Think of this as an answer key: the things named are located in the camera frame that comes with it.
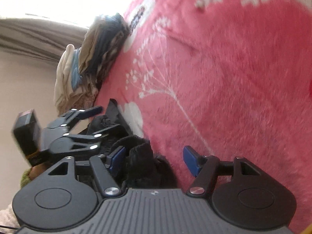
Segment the black cable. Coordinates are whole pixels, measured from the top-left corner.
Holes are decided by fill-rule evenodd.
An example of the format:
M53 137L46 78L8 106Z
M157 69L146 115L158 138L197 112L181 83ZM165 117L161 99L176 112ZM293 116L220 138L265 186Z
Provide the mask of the black cable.
M18 228L15 228L15 227L10 227L10 226L4 226L4 225L0 225L0 228L3 228L3 229L11 229L11 230L17 230Z

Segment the pink blanket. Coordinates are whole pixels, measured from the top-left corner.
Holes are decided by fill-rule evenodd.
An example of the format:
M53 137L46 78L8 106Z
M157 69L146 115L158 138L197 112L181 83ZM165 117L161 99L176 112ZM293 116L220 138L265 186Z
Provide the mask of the pink blanket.
M127 39L97 105L120 104L186 189L184 145L242 155L297 199L312 223L312 0L133 0Z

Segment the yellow object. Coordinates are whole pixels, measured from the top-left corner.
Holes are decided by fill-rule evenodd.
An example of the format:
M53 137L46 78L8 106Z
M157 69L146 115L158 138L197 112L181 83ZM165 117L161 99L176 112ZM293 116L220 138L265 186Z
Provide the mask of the yellow object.
M312 234L312 224L308 226L303 232L300 234Z

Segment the ribbed gray panel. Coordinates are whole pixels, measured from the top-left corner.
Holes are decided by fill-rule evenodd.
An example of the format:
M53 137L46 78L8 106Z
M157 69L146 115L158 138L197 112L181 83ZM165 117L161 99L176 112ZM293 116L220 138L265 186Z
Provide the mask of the ribbed gray panel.
M28 228L18 234L39 234ZM219 218L203 199L180 189L130 189L121 198L104 201L87 222L59 234L292 234L283 227L268 232L250 231Z

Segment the silver screw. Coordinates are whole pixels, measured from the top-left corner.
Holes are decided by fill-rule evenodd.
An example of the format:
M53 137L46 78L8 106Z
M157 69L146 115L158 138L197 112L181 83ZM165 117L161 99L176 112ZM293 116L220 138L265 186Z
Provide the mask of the silver screw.
M107 195L117 195L119 194L120 190L117 187L109 187L107 189L104 190L104 193Z
M205 189L202 187L191 187L190 188L191 194L199 195L199 194L203 194L204 192L205 192Z

